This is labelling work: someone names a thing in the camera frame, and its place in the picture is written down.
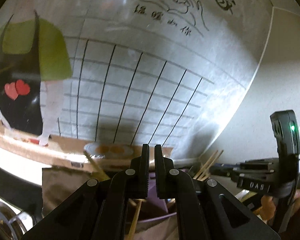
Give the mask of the person right hand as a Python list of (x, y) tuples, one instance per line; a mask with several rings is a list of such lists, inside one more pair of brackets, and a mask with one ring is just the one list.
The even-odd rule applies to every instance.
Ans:
[[(261, 204), (261, 218), (266, 221), (272, 219), (276, 211), (276, 205), (273, 202), (273, 197), (263, 196), (261, 198)], [(297, 190), (295, 193), (290, 220), (288, 222), (287, 230), (285, 232), (296, 230), (300, 230), (300, 190)]]

